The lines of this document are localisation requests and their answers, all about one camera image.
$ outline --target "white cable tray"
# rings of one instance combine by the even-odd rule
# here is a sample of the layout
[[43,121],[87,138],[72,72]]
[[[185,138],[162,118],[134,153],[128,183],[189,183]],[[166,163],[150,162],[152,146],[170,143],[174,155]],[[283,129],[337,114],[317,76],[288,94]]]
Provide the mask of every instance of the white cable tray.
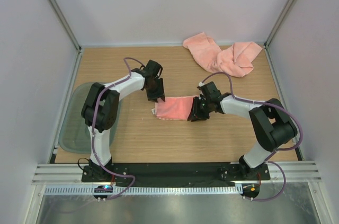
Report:
[[[47,185],[44,195],[110,195],[121,192],[124,187],[113,187],[112,192],[94,193],[97,185]],[[146,188],[131,187],[124,195],[204,195],[204,194],[241,194],[241,184],[231,187],[202,188]]]

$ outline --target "wooden surface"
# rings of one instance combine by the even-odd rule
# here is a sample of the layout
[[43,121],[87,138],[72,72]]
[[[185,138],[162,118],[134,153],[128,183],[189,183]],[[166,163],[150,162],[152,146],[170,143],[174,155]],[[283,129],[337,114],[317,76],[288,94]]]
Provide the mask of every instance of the wooden surface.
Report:
[[[165,95],[197,95],[197,85],[209,72],[203,70],[183,47],[138,47],[86,49],[74,89],[87,82],[112,82],[128,71],[124,57],[134,57],[144,64],[149,59],[163,67]],[[139,65],[130,61],[131,68]],[[278,98],[265,52],[253,61],[254,70],[243,78],[233,78],[236,95],[254,100]],[[229,92],[227,77],[211,78],[222,93]],[[123,99],[115,139],[111,145],[113,162],[232,162],[256,143],[249,120],[235,115],[210,114],[208,121],[187,122],[159,120],[152,115],[154,103],[145,91]],[[68,153],[59,147],[56,163],[76,163],[89,155]],[[295,151],[280,152],[272,160],[297,160]]]

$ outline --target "pink towel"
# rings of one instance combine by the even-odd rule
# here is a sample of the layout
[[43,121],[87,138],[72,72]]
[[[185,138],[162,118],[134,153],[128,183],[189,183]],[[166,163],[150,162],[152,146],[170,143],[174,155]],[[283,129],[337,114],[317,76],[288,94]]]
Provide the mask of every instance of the pink towel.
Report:
[[191,52],[194,60],[209,72],[224,71],[234,77],[243,77],[253,70],[252,61],[262,47],[254,42],[235,42],[221,50],[214,39],[204,32],[184,40],[183,46]]
[[186,97],[166,97],[165,102],[158,99],[155,103],[155,115],[163,120],[184,120],[187,121],[192,109],[193,98]]

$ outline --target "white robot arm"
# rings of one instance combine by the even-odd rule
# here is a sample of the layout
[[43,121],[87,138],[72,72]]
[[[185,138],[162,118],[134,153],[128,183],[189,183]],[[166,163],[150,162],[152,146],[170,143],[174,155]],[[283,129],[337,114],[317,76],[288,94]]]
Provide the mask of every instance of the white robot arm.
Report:
[[[81,112],[81,116],[85,119],[85,123],[90,131],[91,138],[93,136],[92,124],[97,99],[105,88],[111,86],[100,99],[103,103],[99,105],[94,129],[94,147],[102,165],[111,166],[112,163],[109,137],[111,127],[117,118],[119,101],[135,91],[144,89],[146,89],[149,101],[157,102],[158,98],[165,101],[163,79],[160,78],[162,70],[163,68],[160,64],[150,60],[146,67],[133,69],[130,75],[120,80],[104,85],[100,83],[92,85]],[[102,173],[103,176],[105,175],[94,156],[93,149],[89,165],[91,170]]]
[[[252,176],[265,160],[282,144],[295,137],[298,130],[290,117],[281,110],[270,106],[243,102],[229,93],[221,94],[213,82],[199,85],[199,97],[195,97],[189,121],[209,119],[210,112],[234,114],[251,120],[257,143],[240,159],[244,175]],[[282,107],[279,100],[272,98],[266,103]]]

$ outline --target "metal panel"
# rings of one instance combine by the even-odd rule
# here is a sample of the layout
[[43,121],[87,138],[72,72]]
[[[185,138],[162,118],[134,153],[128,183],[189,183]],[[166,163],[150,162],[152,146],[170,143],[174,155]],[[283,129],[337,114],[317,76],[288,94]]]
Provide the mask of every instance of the metal panel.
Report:
[[[280,188],[281,184],[262,184],[260,197],[270,197]],[[308,184],[288,183],[284,194],[264,203],[243,200],[234,194],[123,196],[106,202],[96,202],[93,196],[44,196],[37,223],[316,224],[320,221]]]

